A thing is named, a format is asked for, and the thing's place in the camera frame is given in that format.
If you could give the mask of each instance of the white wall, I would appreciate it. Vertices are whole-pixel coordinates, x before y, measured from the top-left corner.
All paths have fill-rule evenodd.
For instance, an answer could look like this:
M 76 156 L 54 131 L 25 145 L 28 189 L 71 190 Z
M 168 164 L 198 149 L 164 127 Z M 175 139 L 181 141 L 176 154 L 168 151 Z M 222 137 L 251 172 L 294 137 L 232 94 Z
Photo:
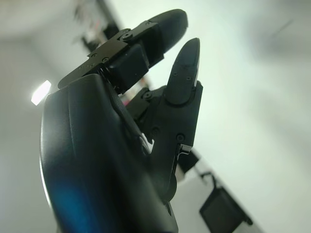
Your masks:
M 73 7 L 68 8 L 30 37 L 32 47 L 55 69 L 58 80 L 88 59 L 89 52 L 80 40 L 86 29 L 73 12 Z
M 39 169 L 42 104 L 31 103 L 56 74 L 27 41 L 0 42 L 0 232 L 54 233 Z

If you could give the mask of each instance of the screw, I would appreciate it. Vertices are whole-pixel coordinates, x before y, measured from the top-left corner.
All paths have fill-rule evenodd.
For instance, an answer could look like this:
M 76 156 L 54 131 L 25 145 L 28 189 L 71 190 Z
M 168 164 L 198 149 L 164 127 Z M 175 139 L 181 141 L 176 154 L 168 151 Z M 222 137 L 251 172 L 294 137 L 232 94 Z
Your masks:
M 151 134 L 153 135 L 153 137 L 157 137 L 159 133 L 160 133 L 160 129 L 158 127 L 152 128 Z
M 152 94 L 150 92 L 146 92 L 142 97 L 144 99 L 149 99 L 152 96 Z
M 107 62 L 108 60 L 109 60 L 109 57 L 105 57 L 105 58 L 102 59 L 102 62 L 105 63 L 105 62 Z
M 185 136 L 183 134 L 179 133 L 179 134 L 177 134 L 176 139 L 178 142 L 183 142 L 185 140 Z
M 132 38 L 133 34 L 132 33 L 127 33 L 124 35 L 124 37 L 122 37 L 123 40 L 128 40 L 130 38 Z

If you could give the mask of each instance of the robotic hand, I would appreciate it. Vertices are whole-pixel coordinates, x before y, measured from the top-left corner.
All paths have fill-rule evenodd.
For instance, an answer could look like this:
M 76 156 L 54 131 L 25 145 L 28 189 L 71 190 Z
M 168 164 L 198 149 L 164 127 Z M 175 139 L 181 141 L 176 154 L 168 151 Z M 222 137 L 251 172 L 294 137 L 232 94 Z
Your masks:
M 172 10 L 120 31 L 47 97 L 40 166 L 63 232 L 178 232 L 169 201 L 178 156 L 194 141 L 199 39 L 184 45 L 167 86 L 143 88 L 126 107 L 118 94 L 162 60 L 187 26 L 186 13 Z M 151 152 L 142 133 L 154 140 Z

